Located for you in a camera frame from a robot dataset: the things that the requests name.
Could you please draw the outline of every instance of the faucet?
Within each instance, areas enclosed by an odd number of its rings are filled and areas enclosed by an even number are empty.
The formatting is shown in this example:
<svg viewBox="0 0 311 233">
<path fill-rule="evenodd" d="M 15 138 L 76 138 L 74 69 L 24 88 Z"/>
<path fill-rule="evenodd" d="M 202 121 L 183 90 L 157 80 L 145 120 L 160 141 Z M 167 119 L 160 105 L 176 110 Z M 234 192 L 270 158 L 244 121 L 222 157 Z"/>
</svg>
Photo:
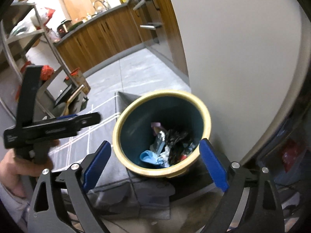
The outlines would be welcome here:
<svg viewBox="0 0 311 233">
<path fill-rule="evenodd" d="M 93 2 L 93 8 L 95 9 L 96 12 L 97 12 L 97 9 L 96 9 L 96 7 L 95 7 L 95 3 L 96 3 L 96 2 L 100 2 L 100 3 L 106 8 L 106 10 L 108 10 L 108 7 L 103 3 L 103 1 L 101 1 L 101 0 L 96 0 L 96 1 Z"/>
</svg>

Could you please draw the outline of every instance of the silver bolt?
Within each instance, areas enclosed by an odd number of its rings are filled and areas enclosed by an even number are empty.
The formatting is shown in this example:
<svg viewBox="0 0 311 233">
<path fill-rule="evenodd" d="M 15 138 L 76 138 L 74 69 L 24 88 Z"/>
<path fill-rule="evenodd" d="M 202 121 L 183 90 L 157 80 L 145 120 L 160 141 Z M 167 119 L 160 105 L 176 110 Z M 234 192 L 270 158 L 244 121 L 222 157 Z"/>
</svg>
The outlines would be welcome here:
<svg viewBox="0 0 311 233">
<path fill-rule="evenodd" d="M 71 165 L 72 170 L 77 170 L 78 168 L 79 168 L 79 164 L 77 164 L 77 163 Z"/>
<path fill-rule="evenodd" d="M 261 168 L 261 170 L 262 170 L 264 173 L 268 173 L 268 172 L 269 172 L 269 169 L 266 168 L 266 167 Z"/>
<path fill-rule="evenodd" d="M 233 168 L 240 168 L 240 164 L 238 162 L 232 162 L 231 166 Z"/>
<path fill-rule="evenodd" d="M 44 170 L 42 171 L 42 174 L 43 174 L 43 175 L 46 175 L 46 174 L 48 174 L 48 173 L 49 173 L 49 169 L 47 169 L 47 168 L 44 169 Z"/>
</svg>

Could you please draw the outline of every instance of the hand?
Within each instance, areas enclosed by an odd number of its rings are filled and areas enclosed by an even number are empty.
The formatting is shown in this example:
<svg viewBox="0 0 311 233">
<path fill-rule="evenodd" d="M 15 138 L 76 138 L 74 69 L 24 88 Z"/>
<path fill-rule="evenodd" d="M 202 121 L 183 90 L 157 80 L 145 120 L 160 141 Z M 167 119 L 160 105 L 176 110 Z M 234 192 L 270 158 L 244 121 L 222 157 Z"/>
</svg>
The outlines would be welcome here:
<svg viewBox="0 0 311 233">
<path fill-rule="evenodd" d="M 59 140 L 52 142 L 53 146 L 57 146 L 58 144 Z M 41 172 L 46 168 L 53 169 L 53 163 L 50 158 L 45 164 L 37 165 L 29 160 L 15 157 L 14 150 L 10 149 L 0 162 L 0 182 L 13 195 L 25 198 L 20 175 L 39 177 Z"/>
</svg>

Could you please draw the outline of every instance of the finger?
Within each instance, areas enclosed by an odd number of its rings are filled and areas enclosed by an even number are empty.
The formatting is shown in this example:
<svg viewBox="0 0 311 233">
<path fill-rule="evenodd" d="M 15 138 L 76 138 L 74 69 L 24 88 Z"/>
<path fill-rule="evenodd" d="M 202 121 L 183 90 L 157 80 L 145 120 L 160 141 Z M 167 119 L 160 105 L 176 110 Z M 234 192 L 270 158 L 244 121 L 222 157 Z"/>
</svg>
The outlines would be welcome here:
<svg viewBox="0 0 311 233">
<path fill-rule="evenodd" d="M 35 164 L 31 161 L 15 158 L 15 172 L 20 175 L 39 177 L 44 169 L 53 169 L 52 160 L 49 158 L 44 164 Z"/>
<path fill-rule="evenodd" d="M 55 146 L 58 146 L 60 144 L 60 141 L 57 139 L 57 140 L 52 140 L 51 141 L 51 146 L 52 147 L 55 147 Z"/>
</svg>

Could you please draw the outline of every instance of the trash bin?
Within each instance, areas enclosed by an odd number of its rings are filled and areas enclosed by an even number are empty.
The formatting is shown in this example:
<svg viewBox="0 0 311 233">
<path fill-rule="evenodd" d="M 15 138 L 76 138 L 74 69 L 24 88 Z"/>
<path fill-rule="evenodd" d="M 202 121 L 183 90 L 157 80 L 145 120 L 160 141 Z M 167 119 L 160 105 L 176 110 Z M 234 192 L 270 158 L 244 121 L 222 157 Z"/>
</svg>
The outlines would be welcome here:
<svg viewBox="0 0 311 233">
<path fill-rule="evenodd" d="M 177 90 L 160 90 L 132 102 L 120 115 L 113 131 L 113 149 L 129 170 L 147 177 L 175 177 L 185 173 L 199 157 L 197 147 L 185 160 L 162 169 L 151 169 L 139 155 L 154 142 L 150 124 L 160 122 L 166 129 L 175 126 L 192 131 L 196 144 L 209 138 L 211 117 L 196 96 Z"/>
</svg>

